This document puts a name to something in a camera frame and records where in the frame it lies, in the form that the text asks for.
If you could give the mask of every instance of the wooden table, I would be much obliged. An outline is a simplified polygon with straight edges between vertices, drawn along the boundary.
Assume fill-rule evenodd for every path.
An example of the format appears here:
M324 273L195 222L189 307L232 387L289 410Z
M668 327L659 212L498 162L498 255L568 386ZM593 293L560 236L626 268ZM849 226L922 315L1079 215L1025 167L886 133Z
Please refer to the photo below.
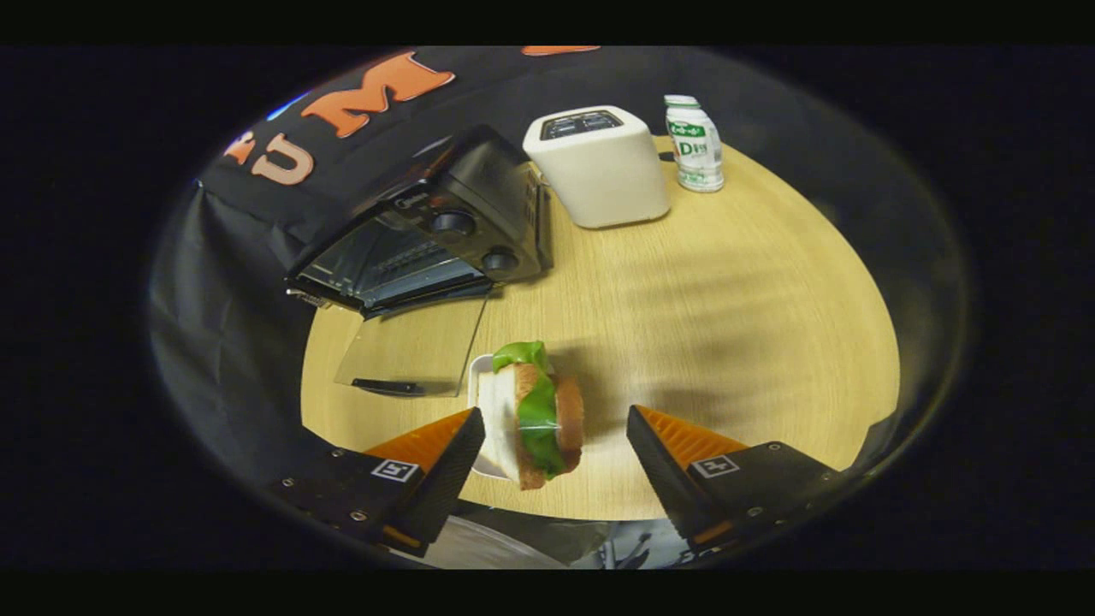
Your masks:
M668 137L655 142L671 149ZM897 404L897 338L886 305L809 201L723 150L726 185L713 194L685 190L676 165L662 163L671 209L656 221L581 229L553 194L554 269L505 287L485 305L426 307L399 328L385 327L394 321L362 325L339 307L318 311L304 355L304 426L364 451L463 410L466 379L457 398L394 399L335 375L355 337L383 339L364 361L389 367L406 362L407 350L462 357L470 335L452 319L482 311L469 357L543 340L556 370L583 388L587 444L578 469L541 490L522 493L473 473L464 500L577 520L664 518L624 434L634 404L746 444L783 441L846 468L867 428Z

